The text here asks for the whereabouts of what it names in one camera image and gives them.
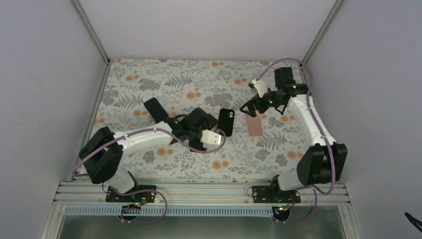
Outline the pink phone case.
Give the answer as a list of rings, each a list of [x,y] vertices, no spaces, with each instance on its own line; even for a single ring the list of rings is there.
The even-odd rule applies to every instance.
[[[258,111],[255,112],[256,116],[251,117],[250,115],[245,115],[247,132],[250,137],[262,137],[263,136],[263,127]]]

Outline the black phone case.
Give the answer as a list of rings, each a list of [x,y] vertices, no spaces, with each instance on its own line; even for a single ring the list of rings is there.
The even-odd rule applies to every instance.
[[[220,109],[217,129],[222,130],[227,137],[232,136],[235,111],[231,109]]]

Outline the blue smartphone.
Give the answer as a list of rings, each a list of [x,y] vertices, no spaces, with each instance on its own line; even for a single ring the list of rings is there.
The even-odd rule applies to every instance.
[[[167,112],[156,98],[151,98],[145,101],[143,104],[156,123],[164,121],[169,117]]]

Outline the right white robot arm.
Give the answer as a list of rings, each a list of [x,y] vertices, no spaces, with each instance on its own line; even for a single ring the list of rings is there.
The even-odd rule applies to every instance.
[[[275,192],[285,192],[312,187],[321,194],[328,195],[340,179],[347,156],[345,144],[339,144],[321,123],[307,84],[297,83],[290,67],[274,70],[275,90],[259,77],[249,82],[256,95],[248,100],[240,111],[250,117],[265,113],[268,109],[280,113],[289,111],[303,134],[308,147],[295,169],[276,176]]]

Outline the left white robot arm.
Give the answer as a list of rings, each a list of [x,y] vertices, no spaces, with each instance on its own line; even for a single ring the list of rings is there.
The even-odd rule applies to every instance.
[[[93,184],[105,183],[118,195],[133,195],[138,187],[134,176],[120,169],[120,161],[129,154],[150,150],[174,143],[191,152],[206,154],[220,150],[226,140],[222,130],[212,128],[216,119],[201,108],[188,115],[167,117],[155,125],[131,131],[113,132],[109,127],[100,128],[79,152],[80,162],[73,175],[81,177],[84,167]]]

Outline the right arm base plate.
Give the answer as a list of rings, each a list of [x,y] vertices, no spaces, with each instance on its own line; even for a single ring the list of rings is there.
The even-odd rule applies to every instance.
[[[272,186],[252,186],[251,196],[254,203],[271,204],[271,203],[300,203],[300,193],[296,190],[282,191]]]

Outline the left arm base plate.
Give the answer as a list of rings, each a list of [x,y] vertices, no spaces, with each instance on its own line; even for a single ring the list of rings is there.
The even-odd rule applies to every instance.
[[[126,194],[130,195],[122,196],[116,193],[112,187],[108,187],[108,195],[106,195],[105,201],[117,203],[153,203],[155,193],[152,190],[156,190],[155,185],[140,185],[126,192]]]

